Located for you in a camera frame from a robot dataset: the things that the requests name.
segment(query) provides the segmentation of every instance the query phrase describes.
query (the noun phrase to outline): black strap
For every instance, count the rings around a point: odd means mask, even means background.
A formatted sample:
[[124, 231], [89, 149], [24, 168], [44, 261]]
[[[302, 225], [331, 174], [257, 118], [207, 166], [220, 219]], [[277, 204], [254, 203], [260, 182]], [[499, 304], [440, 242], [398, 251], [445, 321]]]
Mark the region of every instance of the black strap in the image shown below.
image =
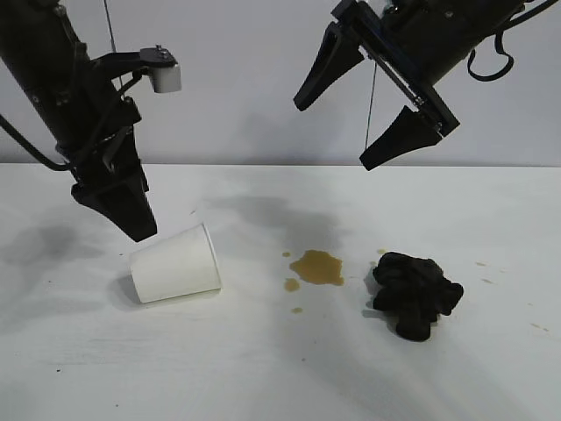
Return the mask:
[[497, 52], [497, 54], [508, 57], [508, 62], [505, 65], [505, 67], [493, 75], [489, 75], [489, 76], [478, 75], [477, 73], [472, 71], [472, 64], [473, 61], [475, 60], [475, 54], [476, 54], [475, 49], [473, 49], [472, 52], [470, 53], [469, 59], [467, 59], [467, 71], [473, 79], [480, 82], [496, 81], [497, 79], [501, 79], [502, 76], [506, 75], [515, 65], [515, 58], [509, 53], [507, 53], [505, 51], [505, 47], [502, 45], [502, 36], [504, 35], [504, 33], [505, 33], [504, 31], [500, 31], [495, 34], [494, 49]]

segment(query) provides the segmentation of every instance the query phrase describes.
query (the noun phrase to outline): cable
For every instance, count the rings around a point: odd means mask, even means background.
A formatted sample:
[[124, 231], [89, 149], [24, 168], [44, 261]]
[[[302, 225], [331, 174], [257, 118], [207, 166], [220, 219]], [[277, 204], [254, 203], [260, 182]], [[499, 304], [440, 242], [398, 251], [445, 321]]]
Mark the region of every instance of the cable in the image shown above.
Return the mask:
[[[504, 66], [504, 68], [502, 68], [497, 73], [494, 73], [493, 75], [478, 75], [472, 71], [472, 64], [473, 61], [475, 60], [475, 55], [476, 55], [475, 48], [474, 48], [470, 52], [470, 56], [467, 60], [467, 71], [470, 74], [470, 76], [473, 79], [480, 82], [492, 82], [502, 78], [502, 76], [506, 75], [510, 70], [512, 70], [515, 64], [515, 58], [509, 53], [507, 53], [503, 46], [502, 38], [504, 36], [505, 31], [532, 19], [536, 15], [540, 14], [542, 11], [545, 11], [546, 9], [550, 8], [553, 4], [557, 3], [557, 1], [558, 0], [545, 0], [543, 3], [540, 3], [538, 6], [534, 7], [530, 11], [527, 11], [526, 13], [522, 14], [518, 18], [513, 18], [508, 22], [506, 22], [505, 24], [499, 26], [499, 28], [496, 29], [495, 32], [492, 33], [491, 35], [494, 35], [495, 37], [494, 39], [495, 51], [497, 52], [497, 54], [504, 55], [505, 57], [508, 58], [507, 64]], [[527, 0], [524, 3], [534, 3], [534, 0]]]
[[111, 99], [107, 109], [105, 110], [102, 117], [99, 119], [99, 122], [96, 125], [96, 128], [89, 136], [88, 141], [84, 145], [84, 147], [78, 152], [75, 157], [75, 160], [69, 162], [67, 164], [57, 164], [56, 162], [51, 161], [48, 159], [39, 149], [37, 149], [29, 140], [27, 140], [13, 125], [11, 125], [8, 120], [4, 118], [2, 114], [0, 114], [0, 127], [2, 127], [6, 133], [8, 133], [16, 142], [19, 143], [21, 147], [23, 147], [28, 154], [30, 154], [35, 160], [39, 161], [45, 167], [52, 169], [53, 171], [68, 171], [70, 168], [76, 167], [84, 162], [86, 158], [88, 158], [89, 154], [93, 150], [94, 146], [96, 145], [97, 137], [99, 133], [105, 126], [107, 119], [110, 117], [110, 114], [115, 109], [115, 106], [118, 104], [121, 96], [130, 88], [132, 88], [138, 81], [142, 78], [141, 75], [133, 75], [132, 79], [128, 81], [123, 88], [117, 91], [116, 95]]
[[372, 108], [374, 104], [374, 88], [376, 87], [376, 73], [378, 73], [378, 62], [374, 62], [374, 75], [372, 77], [372, 92], [370, 93], [370, 109], [368, 111], [368, 122], [366, 123], [365, 150], [368, 149], [368, 135], [370, 134], [370, 119], [372, 118]]
[[49, 160], [44, 154], [42, 154], [39, 149], [33, 146], [18, 130], [11, 125], [2, 114], [0, 114], [0, 127], [2, 127], [9, 136], [11, 136], [16, 142], [23, 147], [28, 154], [30, 154], [35, 160], [39, 161], [45, 167], [52, 169], [53, 171], [66, 171], [68, 169], [65, 164], [57, 164]]
[[514, 28], [519, 24], [526, 22], [529, 19], [532, 19], [535, 15], [549, 9], [553, 4], [557, 3], [559, 0], [545, 0], [543, 3], [539, 4], [538, 6], [534, 7], [531, 11], [527, 11], [523, 15], [519, 16], [518, 18], [514, 18], [508, 21], [506, 24], [501, 26], [499, 31], [506, 31], [507, 29]]
[[[113, 53], [117, 52], [117, 44], [115, 43], [115, 35], [113, 34], [113, 25], [111, 24], [111, 17], [109, 14], [109, 5], [107, 0], [103, 0], [103, 7], [105, 8], [105, 18], [107, 20], [107, 26], [109, 27], [109, 35], [111, 41], [111, 50]], [[123, 88], [123, 77], [119, 76], [119, 82], [121, 83], [121, 88]]]

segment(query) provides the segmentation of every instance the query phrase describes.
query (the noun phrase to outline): black cable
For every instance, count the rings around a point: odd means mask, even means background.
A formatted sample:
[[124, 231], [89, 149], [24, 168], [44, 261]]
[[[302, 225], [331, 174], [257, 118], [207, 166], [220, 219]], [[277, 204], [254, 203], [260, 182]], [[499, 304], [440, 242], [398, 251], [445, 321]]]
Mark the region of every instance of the black cable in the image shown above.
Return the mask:
[[370, 108], [368, 109], [368, 121], [366, 123], [365, 150], [368, 149], [368, 137], [370, 135], [370, 120], [372, 118], [372, 108], [374, 105], [374, 89], [376, 88], [376, 73], [378, 73], [378, 62], [374, 62], [374, 74], [372, 76], [372, 92], [370, 92]]
[[532, 19], [535, 15], [549, 9], [553, 4], [557, 3], [559, 0], [545, 0], [543, 3], [539, 4], [538, 6], [534, 7], [531, 11], [527, 11], [523, 15], [519, 16], [518, 18], [514, 18], [509, 20], [506, 24], [502, 25], [499, 31], [506, 31], [507, 29], [514, 28], [515, 26], [526, 22], [529, 19]]
[[66, 164], [57, 164], [49, 160], [44, 154], [42, 154], [39, 149], [33, 146], [18, 130], [11, 125], [8, 120], [0, 114], [0, 127], [2, 127], [9, 136], [11, 136], [16, 142], [23, 147], [28, 154], [30, 154], [35, 160], [39, 161], [45, 167], [52, 169], [53, 171], [66, 171], [68, 166]]
[[16, 129], [13, 125], [11, 125], [8, 120], [4, 118], [2, 114], [0, 114], [0, 127], [2, 127], [6, 133], [8, 133], [16, 142], [19, 143], [21, 147], [23, 147], [28, 154], [30, 154], [35, 160], [39, 161], [45, 167], [52, 169], [53, 171], [68, 171], [70, 168], [76, 167], [84, 162], [86, 158], [88, 158], [89, 154], [91, 153], [92, 149], [96, 145], [97, 137], [99, 133], [105, 126], [107, 119], [110, 117], [110, 114], [115, 109], [115, 106], [118, 104], [121, 96], [132, 86], [134, 86], [140, 79], [142, 78], [141, 75], [134, 75], [130, 81], [128, 81], [123, 88], [117, 91], [116, 95], [111, 99], [109, 106], [105, 110], [102, 117], [99, 119], [99, 122], [96, 125], [96, 128], [89, 136], [88, 141], [84, 145], [84, 147], [78, 152], [76, 155], [75, 160], [67, 164], [57, 164], [56, 162], [51, 161], [48, 159], [39, 149], [37, 149], [29, 140], [27, 140], [24, 135], [22, 135], [18, 129]]

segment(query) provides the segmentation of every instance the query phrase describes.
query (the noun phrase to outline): screw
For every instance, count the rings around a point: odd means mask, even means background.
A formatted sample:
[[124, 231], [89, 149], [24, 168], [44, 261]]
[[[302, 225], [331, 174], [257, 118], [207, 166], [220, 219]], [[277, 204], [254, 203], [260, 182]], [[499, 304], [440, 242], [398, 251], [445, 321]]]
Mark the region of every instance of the screw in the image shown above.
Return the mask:
[[66, 16], [66, 14], [67, 14], [67, 8], [64, 7], [62, 4], [59, 4], [58, 6], [55, 6], [53, 8], [53, 12], [56, 16], [58, 16], [59, 18], [62, 18], [63, 16]]
[[397, 13], [397, 6], [395, 6], [394, 4], [389, 4], [384, 8], [384, 13]]

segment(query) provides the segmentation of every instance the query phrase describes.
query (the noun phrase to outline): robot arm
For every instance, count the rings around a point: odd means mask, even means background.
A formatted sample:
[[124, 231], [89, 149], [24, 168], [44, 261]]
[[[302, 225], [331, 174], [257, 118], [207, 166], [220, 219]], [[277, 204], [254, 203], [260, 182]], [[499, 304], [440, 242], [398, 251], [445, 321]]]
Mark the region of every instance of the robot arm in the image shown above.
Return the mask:
[[[534, 0], [394, 0], [379, 17], [364, 1], [342, 0], [316, 61], [295, 96], [295, 105], [306, 110], [339, 77], [363, 59], [360, 48], [375, 60], [418, 111], [404, 107], [390, 127], [360, 156], [371, 170], [404, 153], [434, 146], [459, 122], [434, 85], [469, 54], [468, 71], [482, 82], [504, 76], [514, 58], [502, 46], [503, 33], [533, 18], [557, 0], [545, 0], [530, 11]], [[495, 36], [498, 54], [508, 64], [494, 75], [471, 70], [474, 48]]]
[[[156, 92], [181, 88], [177, 61], [161, 46], [88, 57], [59, 0], [0, 0], [0, 57], [56, 138], [64, 164], [51, 162], [1, 115], [0, 125], [53, 170], [69, 170], [74, 199], [140, 241], [157, 232], [146, 199], [126, 90], [148, 75]], [[112, 80], [132, 73], [117, 90]]]

